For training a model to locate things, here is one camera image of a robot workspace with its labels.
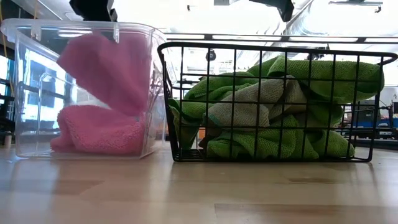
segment black wire basket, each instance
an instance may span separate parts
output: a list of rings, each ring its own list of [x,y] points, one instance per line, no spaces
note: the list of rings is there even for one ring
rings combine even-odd
[[[178,69],[171,66],[175,59],[162,53],[170,48],[181,51]],[[206,52],[203,73],[183,72],[184,52],[192,48]],[[211,74],[214,49],[231,52],[233,70]],[[262,63],[237,69],[243,50],[258,52]],[[173,159],[212,162],[371,161],[382,129],[377,121],[383,65],[398,58],[382,52],[198,42],[168,42],[158,53]],[[269,53],[277,56],[263,60]],[[308,57],[291,60],[291,54]],[[320,55],[331,60],[319,60]],[[339,61],[342,55],[354,60]],[[170,76],[175,70],[177,79]],[[362,118],[368,126],[361,125]],[[369,146],[356,147],[359,139]]]

